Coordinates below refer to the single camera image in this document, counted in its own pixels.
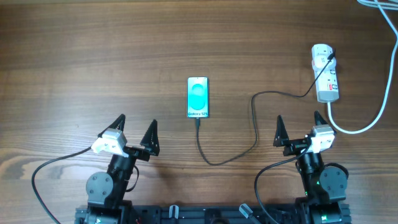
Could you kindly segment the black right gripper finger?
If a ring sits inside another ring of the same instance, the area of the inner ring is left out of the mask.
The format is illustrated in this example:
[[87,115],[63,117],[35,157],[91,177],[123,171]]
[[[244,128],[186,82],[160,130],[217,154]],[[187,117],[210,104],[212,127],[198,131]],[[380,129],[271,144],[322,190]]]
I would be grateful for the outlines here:
[[287,134],[284,121],[281,115],[278,115],[273,146],[282,147],[282,146],[287,146],[288,144],[289,144],[289,135]]
[[315,125],[313,127],[314,136],[335,135],[336,131],[325,121],[319,111],[314,112]]

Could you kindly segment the Galaxy S25 smartphone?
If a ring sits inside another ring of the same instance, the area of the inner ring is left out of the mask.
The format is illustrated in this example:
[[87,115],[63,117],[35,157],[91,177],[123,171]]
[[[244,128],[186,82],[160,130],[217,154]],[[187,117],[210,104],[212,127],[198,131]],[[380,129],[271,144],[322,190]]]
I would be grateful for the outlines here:
[[187,117],[209,117],[209,92],[207,77],[189,77],[187,80]]

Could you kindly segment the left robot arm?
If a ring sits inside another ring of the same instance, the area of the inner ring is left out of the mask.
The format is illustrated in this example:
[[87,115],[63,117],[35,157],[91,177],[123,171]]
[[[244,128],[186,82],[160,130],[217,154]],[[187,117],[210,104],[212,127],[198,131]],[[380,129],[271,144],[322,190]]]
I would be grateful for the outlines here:
[[121,114],[104,131],[99,133],[91,146],[94,153],[110,152],[113,156],[105,172],[96,172],[86,182],[88,206],[77,211],[75,223],[140,223],[141,218],[132,202],[124,195],[132,191],[128,183],[136,168],[136,161],[148,161],[160,152],[157,121],[149,125],[140,147],[127,145],[123,133],[126,116]]

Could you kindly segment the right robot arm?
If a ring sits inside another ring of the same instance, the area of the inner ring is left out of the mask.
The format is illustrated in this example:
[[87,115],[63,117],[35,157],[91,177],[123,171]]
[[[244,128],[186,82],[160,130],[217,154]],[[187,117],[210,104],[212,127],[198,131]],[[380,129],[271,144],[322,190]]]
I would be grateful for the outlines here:
[[297,198],[299,223],[351,223],[349,205],[343,204],[348,186],[348,170],[340,164],[323,162],[321,152],[332,147],[335,130],[314,112],[315,125],[301,139],[290,139],[281,116],[273,145],[283,147],[284,156],[297,156],[295,163],[305,190],[305,197]]

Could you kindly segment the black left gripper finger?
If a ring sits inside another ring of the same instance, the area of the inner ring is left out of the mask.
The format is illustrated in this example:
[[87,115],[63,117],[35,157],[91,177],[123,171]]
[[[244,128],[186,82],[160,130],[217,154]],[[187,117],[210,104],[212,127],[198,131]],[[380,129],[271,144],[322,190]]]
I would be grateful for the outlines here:
[[144,150],[152,156],[158,156],[160,152],[157,127],[157,120],[153,119],[140,143]]
[[123,131],[125,121],[126,121],[126,115],[120,114],[107,128],[105,128],[102,132],[98,134],[98,137],[101,138],[104,132],[109,128]]

